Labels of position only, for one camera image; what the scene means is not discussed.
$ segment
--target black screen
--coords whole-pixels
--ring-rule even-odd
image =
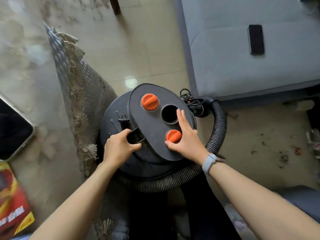
[[[0,98],[0,159],[10,158],[32,132],[32,125]]]
[[[264,41],[263,31],[261,25],[249,25],[249,43],[250,43],[250,54],[252,55],[263,55],[264,54]]]

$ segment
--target forearm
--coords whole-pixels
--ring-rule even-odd
[[[317,222],[230,166],[218,162],[211,167],[210,175],[261,239],[319,239]]]
[[[107,164],[99,165],[90,178],[32,234],[30,240],[83,239],[115,170]]]

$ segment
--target orange knob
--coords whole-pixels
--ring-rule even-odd
[[[141,99],[141,104],[146,110],[155,110],[158,108],[158,97],[152,93],[145,94]]]
[[[172,129],[167,133],[167,135],[165,136],[165,139],[173,143],[179,143],[181,137],[182,137],[182,134],[180,131],[176,129]]]

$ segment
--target floor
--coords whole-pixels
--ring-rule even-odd
[[[181,37],[173,0],[119,0],[122,14],[111,8],[76,11],[53,20],[56,28],[79,38],[84,59],[118,95],[139,84],[152,83],[179,93],[189,88]],[[220,153],[227,163],[270,189],[304,184],[320,189],[315,174],[319,163],[309,153],[305,112],[282,104],[270,104],[229,111],[226,139]],[[204,143],[210,137],[213,117],[198,119]],[[301,155],[295,148],[301,148]],[[288,157],[288,162],[281,157]],[[223,201],[217,185],[212,189]],[[181,192],[170,192],[170,201],[183,205]]]

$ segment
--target round hole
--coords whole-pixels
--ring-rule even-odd
[[[177,123],[177,109],[178,107],[173,104],[164,106],[161,111],[163,121],[170,125]]]

